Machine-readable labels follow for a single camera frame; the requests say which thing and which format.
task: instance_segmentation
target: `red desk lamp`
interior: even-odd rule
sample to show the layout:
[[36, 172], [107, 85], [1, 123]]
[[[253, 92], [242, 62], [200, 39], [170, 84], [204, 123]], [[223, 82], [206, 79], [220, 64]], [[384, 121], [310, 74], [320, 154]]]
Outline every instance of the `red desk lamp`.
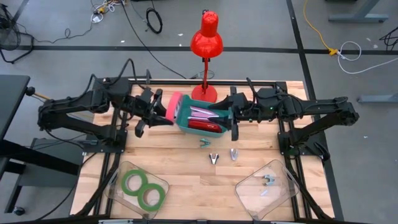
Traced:
[[217, 91], [207, 84], [207, 70], [210, 58], [217, 57], [223, 51], [223, 40], [217, 33], [218, 16], [215, 12], [204, 11], [201, 18], [200, 30], [192, 37], [191, 50], [202, 57], [205, 63], [203, 84], [196, 86], [192, 91], [192, 99], [214, 103], [217, 100]]

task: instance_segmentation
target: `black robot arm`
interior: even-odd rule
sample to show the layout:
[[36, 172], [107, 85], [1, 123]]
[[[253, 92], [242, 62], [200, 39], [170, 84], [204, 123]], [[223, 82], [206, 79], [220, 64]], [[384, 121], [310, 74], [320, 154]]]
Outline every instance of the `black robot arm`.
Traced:
[[166, 109], [162, 106], [162, 90], [155, 94], [150, 88], [144, 88], [139, 96], [130, 96], [130, 87], [127, 82], [118, 82], [118, 78], [104, 78], [99, 81], [95, 76], [95, 89], [85, 91], [82, 95], [62, 100], [47, 100], [39, 108], [38, 125], [41, 130], [50, 131], [57, 128], [67, 128], [86, 134], [93, 134], [99, 140], [113, 142], [117, 139], [115, 125], [98, 126], [86, 121], [71, 118], [67, 114], [79, 111], [105, 113], [110, 104], [141, 120], [135, 128], [137, 137], [144, 133], [144, 126], [173, 125], [173, 122], [164, 118]]
[[253, 92], [253, 100], [248, 101], [244, 93], [237, 93], [231, 87], [231, 96], [223, 101], [209, 106], [210, 109], [229, 110], [231, 114], [222, 118], [210, 118], [228, 130], [232, 130], [232, 140], [239, 137], [238, 123], [240, 121], [272, 121], [280, 119], [285, 122], [302, 118], [305, 115], [325, 114], [323, 118], [309, 124], [304, 128], [295, 128], [289, 131], [289, 145], [295, 146], [306, 141], [310, 136], [319, 133], [334, 125], [350, 126], [354, 124], [359, 115], [353, 105], [347, 102], [347, 97], [337, 97], [332, 100], [301, 100], [296, 96], [286, 93], [280, 88], [261, 88], [255, 91], [248, 79]]

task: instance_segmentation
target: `lamp base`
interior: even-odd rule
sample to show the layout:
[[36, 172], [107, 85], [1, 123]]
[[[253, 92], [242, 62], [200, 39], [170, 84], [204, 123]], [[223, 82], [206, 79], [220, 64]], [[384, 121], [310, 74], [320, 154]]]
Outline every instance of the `lamp base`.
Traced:
[[207, 85], [206, 93], [203, 94], [202, 84], [201, 84], [196, 86], [192, 90], [192, 99], [215, 103], [217, 100], [217, 91], [211, 85]]

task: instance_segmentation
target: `white cable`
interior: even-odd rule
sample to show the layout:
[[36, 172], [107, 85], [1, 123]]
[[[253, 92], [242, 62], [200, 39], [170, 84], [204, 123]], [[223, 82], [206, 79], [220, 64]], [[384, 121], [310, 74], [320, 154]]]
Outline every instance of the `white cable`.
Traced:
[[[344, 45], [346, 45], [346, 44], [348, 44], [348, 43], [354, 44], [354, 45], [356, 45], [356, 46], [359, 48], [359, 55], [358, 55], [358, 57], [356, 57], [356, 58], [354, 58], [354, 59], [350, 59], [350, 58], [345, 57], [345, 56], [342, 54]], [[354, 62], [354, 61], [358, 60], [358, 59], [361, 57], [361, 55], [362, 55], [362, 48], [361, 48], [361, 46], [359, 46], [359, 44], [357, 44], [356, 42], [347, 41], [347, 42], [344, 42], [344, 43], [343, 43], [343, 45], [342, 45], [341, 48], [340, 48], [340, 51], [337, 52], [337, 54], [338, 54], [338, 57], [337, 57], [338, 65], [340, 66], [340, 68], [342, 69], [342, 71], [344, 71], [345, 73], [350, 74], [350, 75], [355, 75], [355, 74], [363, 73], [363, 72], [366, 72], [366, 71], [368, 71], [368, 70], [370, 70], [370, 69], [374, 69], [374, 68], [380, 67], [380, 66], [382, 66], [382, 65], [387, 65], [388, 63], [391, 63], [391, 62], [394, 62], [394, 61], [398, 60], [398, 58], [395, 58], [395, 59], [392, 59], [392, 60], [390, 60], [390, 61], [388, 61], [388, 62], [384, 62], [384, 63], [381, 63], [381, 64], [379, 64], [379, 65], [372, 66], [372, 67], [367, 68], [367, 69], [364, 69], [364, 70], [362, 70], [362, 71], [358, 71], [358, 72], [347, 72], [345, 69], [343, 69], [343, 66], [341, 66], [340, 58], [343, 59], [343, 60], [350, 61], [350, 62]]]
[[[103, 3], [102, 3], [102, 5], [99, 5], [99, 6], [95, 7], [95, 10], [94, 10], [94, 12], [92, 13], [91, 19], [90, 19], [92, 23], [99, 23], [99, 22], [101, 22], [101, 21], [104, 19], [104, 15], [103, 15], [102, 13], [95, 14], [95, 12], [96, 12], [99, 8], [105, 6], [105, 8], [108, 8], [108, 9], [109, 9], [109, 11], [114, 12], [114, 6], [120, 5], [120, 3], [115, 3], [115, 2], [113, 2], [113, 1], [112, 1], [111, 3], [108, 4], [108, 2], [110, 2], [110, 1], [112, 1], [112, 0], [109, 0], [109, 1], [104, 0]], [[94, 20], [93, 20], [93, 18], [94, 18], [95, 15], [99, 15], [99, 17], [98, 17], [99, 20], [98, 20], [98, 21], [94, 21]]]

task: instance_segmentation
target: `teal box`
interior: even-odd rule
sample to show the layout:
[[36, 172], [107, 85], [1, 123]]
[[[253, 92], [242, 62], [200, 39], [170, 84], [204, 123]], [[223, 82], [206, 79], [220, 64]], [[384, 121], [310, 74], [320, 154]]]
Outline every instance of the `teal box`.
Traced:
[[[193, 100], [188, 95], [182, 96], [182, 104], [179, 109], [177, 119], [175, 122], [180, 127], [181, 131], [190, 134], [197, 134], [201, 136], [208, 136], [213, 138], [220, 138], [227, 129], [221, 126], [221, 133], [212, 133], [209, 131], [203, 131], [198, 129], [188, 128], [188, 117], [191, 115], [191, 106], [196, 106], [203, 109], [208, 109], [208, 107], [212, 105], [212, 103], [200, 101], [200, 100]], [[230, 109], [228, 111], [224, 110], [211, 110], [212, 112], [216, 113], [220, 117], [229, 116], [231, 114]]]

